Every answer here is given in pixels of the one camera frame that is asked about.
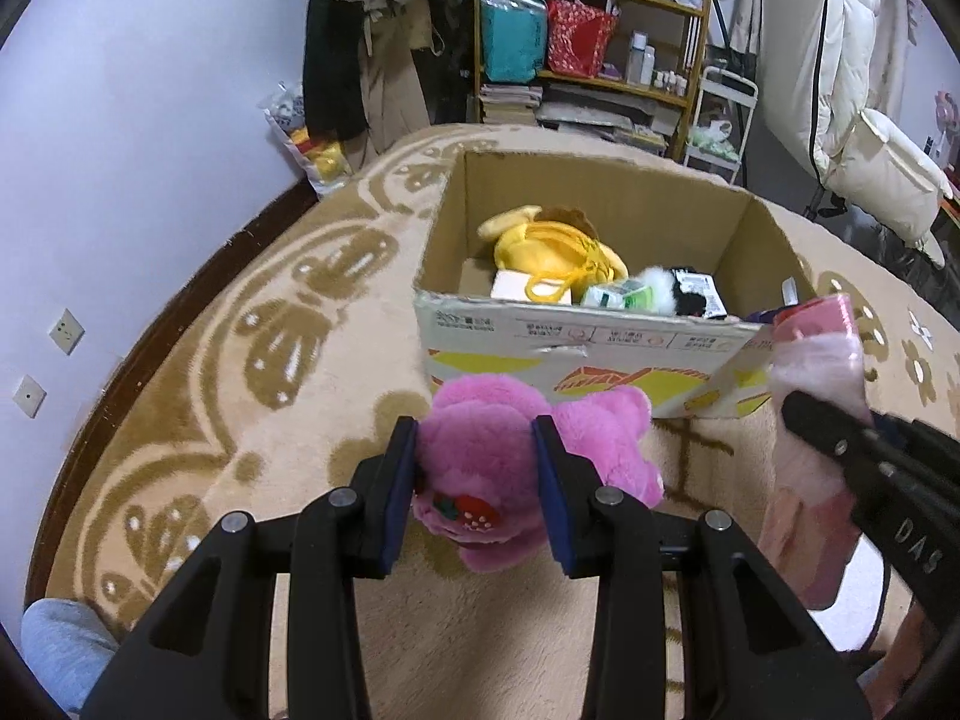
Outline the pink fuzzy socks pack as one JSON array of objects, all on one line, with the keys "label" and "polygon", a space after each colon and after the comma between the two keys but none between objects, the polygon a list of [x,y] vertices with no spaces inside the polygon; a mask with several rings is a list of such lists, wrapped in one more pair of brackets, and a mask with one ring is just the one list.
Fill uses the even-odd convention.
[{"label": "pink fuzzy socks pack", "polygon": [[848,294],[776,314],[770,392],[775,486],[760,551],[805,608],[825,610],[861,538],[841,460],[872,422],[864,349]]}]

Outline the white black fluffy plush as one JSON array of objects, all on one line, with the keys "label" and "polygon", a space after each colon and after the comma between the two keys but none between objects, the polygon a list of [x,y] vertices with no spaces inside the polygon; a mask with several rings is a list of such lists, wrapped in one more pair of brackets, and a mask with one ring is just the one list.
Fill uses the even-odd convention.
[{"label": "white black fluffy plush", "polygon": [[722,319],[727,309],[706,273],[688,268],[648,266],[636,277],[643,291],[643,310],[649,314],[695,319]]}]

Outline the green tissue pack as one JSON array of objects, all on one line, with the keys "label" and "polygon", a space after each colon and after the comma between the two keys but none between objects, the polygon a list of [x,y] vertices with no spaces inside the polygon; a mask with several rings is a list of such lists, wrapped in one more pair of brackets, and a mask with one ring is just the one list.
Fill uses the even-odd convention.
[{"label": "green tissue pack", "polygon": [[641,280],[622,280],[589,286],[579,304],[599,309],[647,310],[651,302],[649,284]]}]

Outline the pink plush toy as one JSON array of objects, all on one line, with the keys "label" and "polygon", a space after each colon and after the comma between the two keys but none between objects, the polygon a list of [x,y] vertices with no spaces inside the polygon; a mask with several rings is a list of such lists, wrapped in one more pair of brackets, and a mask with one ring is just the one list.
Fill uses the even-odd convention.
[{"label": "pink plush toy", "polygon": [[643,390],[619,385],[551,405],[505,374],[443,383],[416,434],[412,514],[457,544],[469,571],[504,571],[547,543],[534,437],[540,416],[553,419],[565,449],[587,458],[602,483],[649,507],[664,497],[661,470],[641,454],[652,422]]}]

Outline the yellow plush toy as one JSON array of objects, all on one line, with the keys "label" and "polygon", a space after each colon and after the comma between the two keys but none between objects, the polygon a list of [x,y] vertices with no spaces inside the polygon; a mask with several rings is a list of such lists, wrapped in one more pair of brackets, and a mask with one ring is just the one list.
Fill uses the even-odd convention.
[{"label": "yellow plush toy", "polygon": [[576,208],[519,206],[483,221],[477,238],[493,247],[496,273],[519,273],[521,293],[537,304],[574,304],[592,286],[628,277],[622,257]]}]

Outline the open cardboard box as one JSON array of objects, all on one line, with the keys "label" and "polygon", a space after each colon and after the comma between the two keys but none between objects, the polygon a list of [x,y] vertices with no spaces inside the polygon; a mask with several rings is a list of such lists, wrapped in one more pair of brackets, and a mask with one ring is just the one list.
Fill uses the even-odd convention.
[{"label": "open cardboard box", "polygon": [[773,310],[814,294],[775,210],[669,161],[466,153],[415,282],[433,387],[506,374],[553,403],[619,385],[659,418],[768,398]]}]

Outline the beige patterned carpet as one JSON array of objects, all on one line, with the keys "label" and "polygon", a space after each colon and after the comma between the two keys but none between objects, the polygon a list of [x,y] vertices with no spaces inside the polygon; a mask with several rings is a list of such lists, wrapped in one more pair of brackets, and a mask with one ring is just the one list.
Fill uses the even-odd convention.
[{"label": "beige patterned carpet", "polygon": [[[455,242],[523,205],[583,210],[631,266],[677,218],[698,270],[850,294],[877,410],[958,426],[958,335],[882,266],[791,211],[630,146],[532,127],[448,125],[405,138],[260,254],[195,320],[99,457],[53,558],[49,595],[125,634],[226,512],[294,514],[423,416],[415,282],[444,202]],[[573,718],[596,611],[548,553],[467,571],[412,525],[397,569],[358,587],[381,718]]]}]

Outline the white rolling cart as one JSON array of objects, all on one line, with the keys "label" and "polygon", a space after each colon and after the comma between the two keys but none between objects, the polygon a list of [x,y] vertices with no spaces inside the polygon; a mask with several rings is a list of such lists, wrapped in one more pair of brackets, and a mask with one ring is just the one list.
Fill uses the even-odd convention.
[{"label": "white rolling cart", "polygon": [[759,100],[760,90],[752,80],[726,67],[704,67],[682,164],[734,185],[745,163]]}]

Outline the pile of papers magazines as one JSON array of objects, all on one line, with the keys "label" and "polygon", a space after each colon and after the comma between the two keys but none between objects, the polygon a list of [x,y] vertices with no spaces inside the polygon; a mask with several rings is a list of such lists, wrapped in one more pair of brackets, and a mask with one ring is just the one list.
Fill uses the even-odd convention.
[{"label": "pile of papers magazines", "polygon": [[551,82],[535,111],[542,127],[582,133],[667,158],[683,109],[636,94]]}]

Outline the white recliner chair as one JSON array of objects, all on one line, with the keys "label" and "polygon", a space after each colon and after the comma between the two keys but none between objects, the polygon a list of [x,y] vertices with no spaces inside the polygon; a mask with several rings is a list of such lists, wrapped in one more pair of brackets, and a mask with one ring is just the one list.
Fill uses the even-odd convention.
[{"label": "white recliner chair", "polygon": [[875,104],[885,0],[761,0],[760,109],[820,187],[944,265],[932,234],[944,171]]}]

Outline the wooden shelf unit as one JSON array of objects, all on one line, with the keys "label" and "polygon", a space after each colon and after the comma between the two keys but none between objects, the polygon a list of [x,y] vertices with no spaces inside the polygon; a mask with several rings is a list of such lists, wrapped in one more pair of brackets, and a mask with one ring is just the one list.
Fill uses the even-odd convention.
[{"label": "wooden shelf unit", "polygon": [[683,158],[711,0],[475,0],[483,124],[580,128]]}]

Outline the plastic bag with toys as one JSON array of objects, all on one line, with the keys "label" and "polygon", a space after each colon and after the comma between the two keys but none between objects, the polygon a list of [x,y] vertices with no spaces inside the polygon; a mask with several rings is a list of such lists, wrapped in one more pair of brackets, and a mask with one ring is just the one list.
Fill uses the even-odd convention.
[{"label": "plastic bag with toys", "polygon": [[309,133],[301,82],[280,83],[259,107],[278,143],[288,151],[318,197],[335,192],[352,177],[352,166],[343,153],[342,143]]}]

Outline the stack of books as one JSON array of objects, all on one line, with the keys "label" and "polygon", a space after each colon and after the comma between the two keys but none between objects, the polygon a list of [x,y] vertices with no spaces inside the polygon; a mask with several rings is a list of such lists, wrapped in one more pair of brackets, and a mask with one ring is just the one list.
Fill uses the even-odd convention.
[{"label": "stack of books", "polygon": [[478,94],[483,124],[537,127],[537,110],[544,90],[537,85],[483,83]]}]

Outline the red gift bag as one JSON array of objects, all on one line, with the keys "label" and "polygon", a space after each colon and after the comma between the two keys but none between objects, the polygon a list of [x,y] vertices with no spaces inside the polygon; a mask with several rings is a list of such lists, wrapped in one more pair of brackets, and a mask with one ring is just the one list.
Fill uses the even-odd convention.
[{"label": "red gift bag", "polygon": [[583,0],[548,0],[547,62],[556,75],[596,78],[619,15]]}]

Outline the black hanging garment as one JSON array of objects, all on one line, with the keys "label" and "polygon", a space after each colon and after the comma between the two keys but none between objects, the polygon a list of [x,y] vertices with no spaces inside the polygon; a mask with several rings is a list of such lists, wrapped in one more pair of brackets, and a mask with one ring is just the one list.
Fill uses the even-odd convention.
[{"label": "black hanging garment", "polygon": [[302,60],[302,99],[308,132],[346,142],[368,128],[361,96],[359,43],[363,5],[309,0]]}]

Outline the teal bag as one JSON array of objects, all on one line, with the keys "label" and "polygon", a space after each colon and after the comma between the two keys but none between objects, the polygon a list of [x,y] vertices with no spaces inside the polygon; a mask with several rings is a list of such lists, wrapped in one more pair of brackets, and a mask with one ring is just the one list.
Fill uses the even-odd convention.
[{"label": "teal bag", "polygon": [[478,0],[483,71],[493,83],[528,83],[544,68],[545,0]]}]

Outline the beige hanging trousers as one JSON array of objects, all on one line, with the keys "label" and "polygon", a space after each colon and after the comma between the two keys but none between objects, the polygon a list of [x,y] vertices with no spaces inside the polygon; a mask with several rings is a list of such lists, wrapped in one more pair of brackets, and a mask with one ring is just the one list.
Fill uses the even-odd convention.
[{"label": "beige hanging trousers", "polygon": [[359,159],[379,154],[430,125],[413,54],[433,45],[428,0],[409,0],[366,16],[361,60],[361,101],[368,126],[359,137]]}]

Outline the wall socket lower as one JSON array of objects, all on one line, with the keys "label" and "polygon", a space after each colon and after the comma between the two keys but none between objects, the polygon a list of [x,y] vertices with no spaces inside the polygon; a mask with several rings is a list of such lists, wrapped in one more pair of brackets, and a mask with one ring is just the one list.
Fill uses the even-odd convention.
[{"label": "wall socket lower", "polygon": [[41,410],[46,397],[47,392],[44,387],[37,380],[25,374],[16,385],[11,399],[14,405],[23,411],[26,418],[34,419]]}]

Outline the wall socket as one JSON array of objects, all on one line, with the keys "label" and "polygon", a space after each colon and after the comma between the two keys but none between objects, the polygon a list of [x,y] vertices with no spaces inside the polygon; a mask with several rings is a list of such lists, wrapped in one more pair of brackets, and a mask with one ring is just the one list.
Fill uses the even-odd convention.
[{"label": "wall socket", "polygon": [[46,397],[47,392],[44,387],[37,380],[25,374],[16,385],[11,399],[14,405],[23,411],[26,418],[34,419],[41,410]]},{"label": "wall socket", "polygon": [[62,310],[62,314],[49,330],[49,338],[65,356],[70,356],[75,351],[84,336],[85,327],[68,309]]}]

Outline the wall socket upper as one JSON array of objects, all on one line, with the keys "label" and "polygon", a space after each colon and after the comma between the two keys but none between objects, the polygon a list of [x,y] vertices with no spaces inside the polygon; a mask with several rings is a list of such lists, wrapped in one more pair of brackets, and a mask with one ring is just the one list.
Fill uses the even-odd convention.
[{"label": "wall socket upper", "polygon": [[49,338],[65,356],[70,356],[75,351],[84,336],[85,327],[68,309],[62,310],[62,314],[49,330]]}]

